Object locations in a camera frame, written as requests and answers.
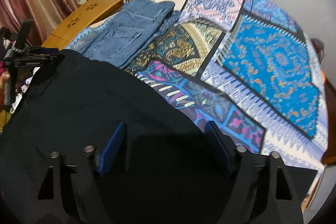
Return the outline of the black pants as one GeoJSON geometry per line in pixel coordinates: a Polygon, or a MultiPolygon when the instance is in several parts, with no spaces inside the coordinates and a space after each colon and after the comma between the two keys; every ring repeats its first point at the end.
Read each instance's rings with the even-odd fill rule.
{"type": "Polygon", "coordinates": [[[276,153],[236,145],[235,169],[188,116],[105,62],[63,50],[1,135],[1,223],[303,223],[276,153]],[[120,122],[108,173],[99,158],[120,122]]]}

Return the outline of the wooden lap desk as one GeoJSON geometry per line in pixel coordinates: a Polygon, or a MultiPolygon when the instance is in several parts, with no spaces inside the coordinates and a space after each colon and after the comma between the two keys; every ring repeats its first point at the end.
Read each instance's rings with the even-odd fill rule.
{"type": "Polygon", "coordinates": [[[84,28],[107,18],[123,4],[124,0],[89,0],[85,2],[51,32],[42,46],[64,49],[84,28]]]}

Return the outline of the folded blue jeans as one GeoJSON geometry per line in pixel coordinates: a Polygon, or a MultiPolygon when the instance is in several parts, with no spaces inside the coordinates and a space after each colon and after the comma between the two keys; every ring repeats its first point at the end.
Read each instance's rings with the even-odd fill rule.
{"type": "Polygon", "coordinates": [[[175,3],[133,0],[107,20],[98,33],[74,48],[83,56],[126,68],[156,38],[177,22],[181,12],[175,3]]]}

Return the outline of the patchwork patterned bedspread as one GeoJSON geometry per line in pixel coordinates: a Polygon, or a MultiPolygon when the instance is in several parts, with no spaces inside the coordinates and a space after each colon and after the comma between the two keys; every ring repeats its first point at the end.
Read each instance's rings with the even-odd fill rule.
{"type": "MultiPolygon", "coordinates": [[[[285,164],[315,170],[301,196],[310,198],[325,169],[328,121],[319,57],[307,34],[270,0],[151,1],[174,2],[181,14],[123,70],[199,128],[214,121],[254,153],[277,151],[285,164]]],[[[84,28],[68,48],[116,14],[84,28]]]]}

